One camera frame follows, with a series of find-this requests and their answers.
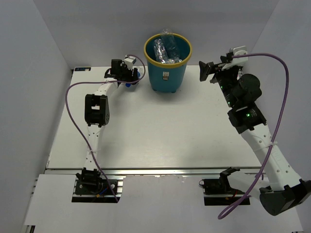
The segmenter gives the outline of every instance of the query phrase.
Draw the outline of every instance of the white tabletop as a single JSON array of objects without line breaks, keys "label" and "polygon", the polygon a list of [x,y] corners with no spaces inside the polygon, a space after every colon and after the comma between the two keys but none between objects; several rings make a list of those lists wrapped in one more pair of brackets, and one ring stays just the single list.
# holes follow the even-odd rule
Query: white tabletop
[{"label": "white tabletop", "polygon": [[[76,71],[71,84],[103,81],[108,67]],[[73,87],[69,107],[87,133],[84,99],[98,84]],[[135,87],[123,84],[109,99],[106,126],[98,162],[103,168],[187,168],[260,166],[248,144],[231,126],[227,106],[217,84],[199,82],[199,67],[187,66],[178,91],[159,93],[145,78]],[[64,108],[48,168],[82,168],[86,143]]]}]

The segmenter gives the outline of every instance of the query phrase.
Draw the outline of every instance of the bucket label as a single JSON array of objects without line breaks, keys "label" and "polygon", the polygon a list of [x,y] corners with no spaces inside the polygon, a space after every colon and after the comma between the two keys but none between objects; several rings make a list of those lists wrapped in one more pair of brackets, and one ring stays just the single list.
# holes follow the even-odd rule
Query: bucket label
[{"label": "bucket label", "polygon": [[163,80],[168,80],[169,79],[169,72],[163,72]]}]

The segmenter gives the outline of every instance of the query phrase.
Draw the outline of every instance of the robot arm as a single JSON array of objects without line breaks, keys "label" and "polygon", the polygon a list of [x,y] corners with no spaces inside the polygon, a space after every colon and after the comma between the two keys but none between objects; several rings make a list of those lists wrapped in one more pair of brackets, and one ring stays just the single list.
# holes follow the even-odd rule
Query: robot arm
[{"label": "robot arm", "polygon": [[[85,120],[87,122],[88,141],[93,149],[95,159],[101,149],[102,136],[110,119],[108,99],[117,90],[118,83],[114,78],[107,78],[93,95],[86,95]],[[87,170],[97,169],[90,151],[87,151],[84,167]]]},{"label": "robot arm", "polygon": [[[136,58],[126,56],[124,60],[111,60],[111,68],[105,75],[105,84],[102,84],[93,94],[87,94],[85,98],[85,121],[87,123],[88,142],[97,159],[102,144],[104,129],[110,120],[109,103],[112,93],[117,90],[122,82],[134,82],[138,80],[138,70],[133,68]],[[81,184],[91,192],[98,192],[102,187],[103,179],[93,160],[91,151],[86,153],[86,161],[81,174],[76,176]]]},{"label": "robot arm", "polygon": [[[232,59],[233,55],[242,54],[247,54],[245,46],[230,49],[226,56],[221,56],[222,62],[219,64],[200,62],[200,81],[214,74],[210,82],[219,84],[228,106],[232,108],[228,112],[232,126],[252,148],[261,164],[269,146],[273,146],[265,166],[269,182],[258,181],[250,195],[259,199],[266,211],[276,216],[301,204],[311,194],[311,181],[303,181],[286,161],[279,147],[271,144],[266,119],[255,104],[262,94],[260,82],[251,74],[239,77],[247,57]],[[229,168],[220,174],[219,188],[246,192],[253,181],[253,176],[244,174],[238,168]]]}]

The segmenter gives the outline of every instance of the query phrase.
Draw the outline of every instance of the teal bucket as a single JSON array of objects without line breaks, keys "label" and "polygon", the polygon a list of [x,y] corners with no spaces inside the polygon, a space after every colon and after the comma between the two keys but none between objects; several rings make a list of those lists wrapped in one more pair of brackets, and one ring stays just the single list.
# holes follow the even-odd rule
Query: teal bucket
[{"label": "teal bucket", "polygon": [[160,34],[150,37],[144,46],[150,84],[155,91],[175,93],[183,81],[187,62],[192,54],[192,46],[189,40],[174,33],[182,62],[176,64],[162,64],[156,61],[153,47],[154,40],[159,38],[161,38]]}]

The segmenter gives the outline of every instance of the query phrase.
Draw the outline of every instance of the white wall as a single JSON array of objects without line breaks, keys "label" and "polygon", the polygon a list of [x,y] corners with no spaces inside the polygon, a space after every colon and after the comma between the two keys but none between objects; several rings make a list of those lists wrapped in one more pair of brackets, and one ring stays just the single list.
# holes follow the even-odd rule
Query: white wall
[{"label": "white wall", "polygon": [[219,59],[220,51],[251,50],[278,0],[35,0],[71,68],[108,66],[164,27],[193,46],[189,64]]},{"label": "white wall", "polygon": [[17,233],[71,73],[32,0],[2,0],[0,31],[0,231]]},{"label": "white wall", "polygon": [[[276,137],[285,157],[304,180],[311,179],[311,1],[280,0],[253,52],[281,57],[290,71],[290,88]],[[248,71],[261,81],[259,105],[273,131],[284,94],[283,66],[272,58],[250,58]],[[311,198],[297,207],[305,232],[311,232]]]}]

